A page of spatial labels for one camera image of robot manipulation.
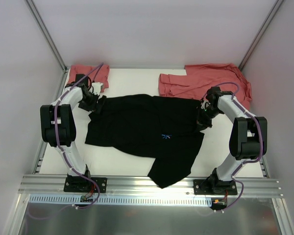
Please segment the black t shirt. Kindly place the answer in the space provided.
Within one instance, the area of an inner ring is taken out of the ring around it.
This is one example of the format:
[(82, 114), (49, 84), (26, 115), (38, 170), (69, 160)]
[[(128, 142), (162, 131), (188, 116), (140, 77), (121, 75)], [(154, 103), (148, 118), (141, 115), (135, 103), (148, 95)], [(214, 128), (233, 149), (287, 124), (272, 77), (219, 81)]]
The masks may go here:
[(86, 144), (153, 158), (148, 177), (160, 188), (191, 174), (204, 134), (196, 99), (135, 94), (106, 98), (89, 114)]

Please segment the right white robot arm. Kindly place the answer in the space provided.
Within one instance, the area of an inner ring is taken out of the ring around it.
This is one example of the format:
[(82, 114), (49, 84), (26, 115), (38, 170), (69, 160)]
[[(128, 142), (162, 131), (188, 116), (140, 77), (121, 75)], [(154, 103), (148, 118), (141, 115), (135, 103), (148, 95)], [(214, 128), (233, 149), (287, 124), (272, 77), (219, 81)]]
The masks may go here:
[(247, 164), (259, 162), (267, 151), (268, 121), (249, 112), (231, 91), (222, 91), (219, 86), (211, 87), (197, 115), (199, 131), (212, 127), (212, 119), (218, 114), (226, 115), (232, 122), (229, 139), (229, 155), (220, 166), (199, 186), (214, 194), (235, 189), (235, 176)]

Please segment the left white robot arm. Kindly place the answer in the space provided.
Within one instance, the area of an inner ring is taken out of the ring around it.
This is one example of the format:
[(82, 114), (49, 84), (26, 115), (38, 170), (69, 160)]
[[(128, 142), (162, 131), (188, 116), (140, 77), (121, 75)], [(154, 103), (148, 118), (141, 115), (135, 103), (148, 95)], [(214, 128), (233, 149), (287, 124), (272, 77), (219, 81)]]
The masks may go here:
[(79, 106), (87, 112), (93, 111), (103, 88), (102, 82), (93, 82), (88, 75), (79, 75), (77, 80), (65, 86), (59, 98), (40, 108), (42, 139), (59, 153), (67, 167), (68, 180), (75, 181), (80, 191), (88, 191), (92, 179), (75, 144), (73, 109)]

